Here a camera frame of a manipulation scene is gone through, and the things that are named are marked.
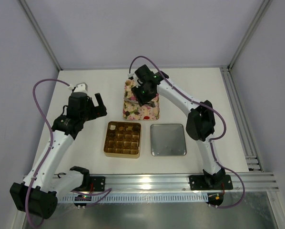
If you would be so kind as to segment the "metal tongs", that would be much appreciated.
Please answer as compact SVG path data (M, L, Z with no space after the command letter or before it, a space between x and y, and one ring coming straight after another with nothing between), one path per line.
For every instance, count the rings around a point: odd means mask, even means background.
M150 101L150 102L145 103L143 105L140 104L137 100L132 100L132 99L127 98L127 97L124 97L124 101L128 102L128 103L131 103L131 104L138 104L139 106L145 105L145 106L152 107L152 108L156 107L156 105L155 105L155 103L153 101Z

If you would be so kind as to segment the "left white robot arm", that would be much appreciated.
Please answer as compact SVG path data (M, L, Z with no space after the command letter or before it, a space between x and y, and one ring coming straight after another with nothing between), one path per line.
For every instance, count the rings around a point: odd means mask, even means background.
M37 164L19 183L13 183L10 194L19 211L49 219L58 200L73 190L84 191L90 184L90 172L83 167L73 166L59 181L52 178L64 154L83 129L85 122L107 115L99 93L95 94L97 105L83 92L69 96L65 115L60 115L50 126L50 139Z

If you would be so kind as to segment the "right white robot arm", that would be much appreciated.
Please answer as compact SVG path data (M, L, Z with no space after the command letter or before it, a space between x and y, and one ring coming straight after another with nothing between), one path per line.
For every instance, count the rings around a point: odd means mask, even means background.
M147 65L131 74L135 80L132 93L140 106L161 95L177 106L187 117L186 132L198 144L203 160L204 183L208 188L220 185L225 169L218 162L214 145L214 109L210 101L197 101L180 89L162 71L154 73Z

